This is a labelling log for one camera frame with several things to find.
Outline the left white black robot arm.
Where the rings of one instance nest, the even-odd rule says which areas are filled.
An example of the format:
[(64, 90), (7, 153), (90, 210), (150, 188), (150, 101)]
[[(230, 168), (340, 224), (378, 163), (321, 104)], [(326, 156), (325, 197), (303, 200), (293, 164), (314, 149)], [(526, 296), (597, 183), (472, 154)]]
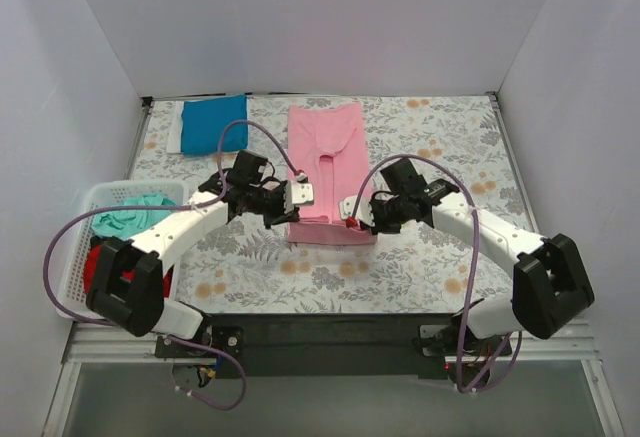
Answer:
[(203, 312), (166, 297), (164, 277), (199, 241), (245, 213), (261, 216), (266, 228), (298, 221), (300, 208), (314, 201), (308, 177), (302, 171), (290, 180), (266, 176), (268, 165), (267, 158), (242, 151), (232, 167), (198, 187), (185, 209), (127, 240), (107, 239), (87, 307), (136, 337), (174, 335), (188, 355), (205, 355), (213, 334), (203, 326)]

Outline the pink t shirt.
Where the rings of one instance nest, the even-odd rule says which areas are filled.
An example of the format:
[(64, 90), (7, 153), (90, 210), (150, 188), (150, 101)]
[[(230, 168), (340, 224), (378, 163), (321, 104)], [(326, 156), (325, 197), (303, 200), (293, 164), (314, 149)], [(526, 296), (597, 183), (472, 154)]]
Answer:
[(290, 106), (288, 156), (314, 189), (314, 204), (300, 209), (300, 221), (289, 225), (288, 241), (330, 246), (372, 245), (376, 238), (349, 229), (339, 203), (358, 193), (370, 171), (361, 105), (307, 110)]

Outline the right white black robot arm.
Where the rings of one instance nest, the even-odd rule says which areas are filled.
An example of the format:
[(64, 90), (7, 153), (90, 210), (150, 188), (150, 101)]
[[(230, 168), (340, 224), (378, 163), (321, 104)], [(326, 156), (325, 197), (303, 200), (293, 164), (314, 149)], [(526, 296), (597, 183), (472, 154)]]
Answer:
[(472, 247), (503, 270), (506, 293), (465, 303), (452, 319), (454, 346), (475, 354), (490, 337), (526, 331), (546, 340), (589, 308), (595, 294), (578, 247), (558, 234), (545, 237), (520, 229), (476, 207), (452, 178), (427, 181), (403, 156), (380, 171), (387, 198), (372, 198), (374, 234), (397, 234), (409, 221), (424, 223)]

